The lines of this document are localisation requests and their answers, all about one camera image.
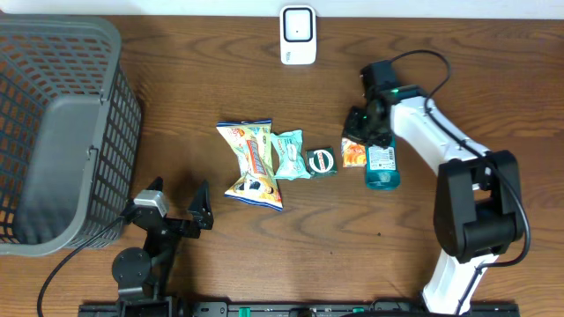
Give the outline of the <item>teal wet wipes pack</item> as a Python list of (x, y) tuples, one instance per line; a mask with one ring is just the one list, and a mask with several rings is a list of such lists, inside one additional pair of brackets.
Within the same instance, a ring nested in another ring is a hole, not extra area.
[(276, 180), (293, 181), (311, 177), (301, 154), (303, 145), (301, 129), (287, 131), (279, 135), (271, 133), (271, 143), (279, 160), (278, 170), (274, 176)]

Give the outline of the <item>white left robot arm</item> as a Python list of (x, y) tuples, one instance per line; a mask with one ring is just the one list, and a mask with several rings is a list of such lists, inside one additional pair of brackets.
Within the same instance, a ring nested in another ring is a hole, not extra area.
[(127, 204), (122, 214), (126, 224), (146, 232), (146, 239), (142, 247), (129, 247), (113, 261), (119, 316), (189, 315), (183, 301), (167, 295), (166, 290), (182, 239), (197, 239), (201, 231), (213, 227), (209, 183), (200, 185), (187, 208), (190, 220), (169, 217), (168, 211), (163, 179), (158, 177)]

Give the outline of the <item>yellow snack bag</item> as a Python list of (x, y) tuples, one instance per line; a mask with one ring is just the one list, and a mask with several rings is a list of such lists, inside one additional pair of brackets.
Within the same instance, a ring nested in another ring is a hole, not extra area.
[(217, 123), (216, 129), (230, 146), (240, 169), (239, 179), (224, 196), (282, 211), (282, 198), (274, 179), (271, 124), (271, 119)]

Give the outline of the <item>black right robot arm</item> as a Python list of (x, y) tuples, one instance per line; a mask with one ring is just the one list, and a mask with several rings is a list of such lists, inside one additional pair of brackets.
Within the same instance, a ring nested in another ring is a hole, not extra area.
[(365, 98), (366, 106), (347, 116), (345, 136), (377, 151), (368, 155), (367, 168), (375, 169), (379, 158), (380, 172), (387, 173), (401, 138), (436, 176), (434, 232), (442, 250), (422, 291), (426, 310), (470, 313), (486, 271), (516, 265), (531, 245), (516, 158), (474, 142), (416, 85), (370, 84)]

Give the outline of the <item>blue mouthwash bottle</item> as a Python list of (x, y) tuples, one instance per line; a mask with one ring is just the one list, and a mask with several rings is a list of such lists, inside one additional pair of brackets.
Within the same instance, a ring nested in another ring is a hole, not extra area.
[(391, 139), (387, 148), (377, 145), (365, 147), (367, 163), (365, 183), (373, 190), (394, 190), (400, 183), (397, 169), (396, 140)]

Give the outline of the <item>orange tissue pack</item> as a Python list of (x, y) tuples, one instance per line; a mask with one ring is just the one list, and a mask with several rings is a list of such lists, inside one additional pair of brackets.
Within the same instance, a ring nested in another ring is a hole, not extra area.
[(363, 167), (367, 163), (365, 146), (346, 137), (341, 140), (341, 156), (345, 168)]

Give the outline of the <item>green round-logo box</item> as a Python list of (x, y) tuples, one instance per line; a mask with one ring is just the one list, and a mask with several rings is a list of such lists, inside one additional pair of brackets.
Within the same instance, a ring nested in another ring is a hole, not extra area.
[(306, 151), (308, 171), (312, 179), (333, 176), (338, 173), (336, 158), (331, 147)]

